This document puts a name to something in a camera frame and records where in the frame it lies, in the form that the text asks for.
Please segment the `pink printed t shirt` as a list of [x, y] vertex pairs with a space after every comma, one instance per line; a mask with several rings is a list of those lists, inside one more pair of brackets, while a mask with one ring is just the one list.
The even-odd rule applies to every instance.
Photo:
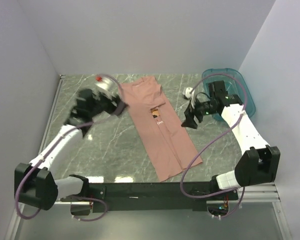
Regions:
[[156, 78], [145, 76], [123, 83], [119, 92], [158, 180], [183, 172], [198, 151]]

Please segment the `teal plastic basin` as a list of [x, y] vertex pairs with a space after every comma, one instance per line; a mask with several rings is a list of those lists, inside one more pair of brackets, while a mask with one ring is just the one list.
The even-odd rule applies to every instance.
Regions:
[[209, 75], [212, 74], [226, 74], [231, 76], [232, 78], [236, 79], [237, 81], [233, 80], [232, 78], [225, 76], [225, 75], [214, 75], [206, 80], [203, 81], [203, 89], [204, 92], [207, 94], [210, 94], [209, 92], [209, 83], [215, 82], [215, 81], [224, 81], [225, 89], [230, 95], [238, 95], [242, 101], [245, 100], [245, 94], [243, 89], [240, 87], [240, 84], [243, 86], [246, 96], [247, 96], [247, 105], [245, 108], [245, 111], [249, 118], [251, 118], [255, 112], [256, 112], [256, 106], [253, 101], [253, 98], [251, 96], [251, 93], [247, 87], [247, 84], [241, 75], [240, 72], [238, 72], [235, 69], [232, 68], [210, 68], [205, 70], [201, 77], [206, 78]]

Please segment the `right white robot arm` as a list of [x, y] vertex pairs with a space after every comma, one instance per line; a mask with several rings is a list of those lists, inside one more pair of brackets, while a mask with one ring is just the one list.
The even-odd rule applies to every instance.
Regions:
[[209, 83], [209, 100], [197, 99], [195, 89], [187, 87], [183, 97], [189, 100], [184, 112], [184, 128], [196, 129], [207, 115], [219, 114], [228, 124], [241, 150], [241, 158], [234, 170], [215, 176], [205, 198], [220, 200], [232, 190], [272, 183], [276, 179], [281, 152], [276, 146], [270, 146], [259, 134], [250, 120], [245, 108], [246, 99], [237, 94], [229, 94], [223, 81]]

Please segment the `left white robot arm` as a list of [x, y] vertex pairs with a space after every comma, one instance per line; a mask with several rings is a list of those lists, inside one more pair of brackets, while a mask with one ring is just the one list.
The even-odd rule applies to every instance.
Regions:
[[78, 201], [86, 200], [90, 195], [89, 180], [75, 174], [56, 180], [56, 170], [95, 124], [94, 117], [103, 112], [110, 117], [119, 117], [127, 107], [128, 104], [117, 94], [94, 94], [89, 88], [79, 91], [75, 105], [55, 138], [37, 157], [15, 168], [15, 202], [47, 211], [57, 200], [68, 196], [73, 195]]

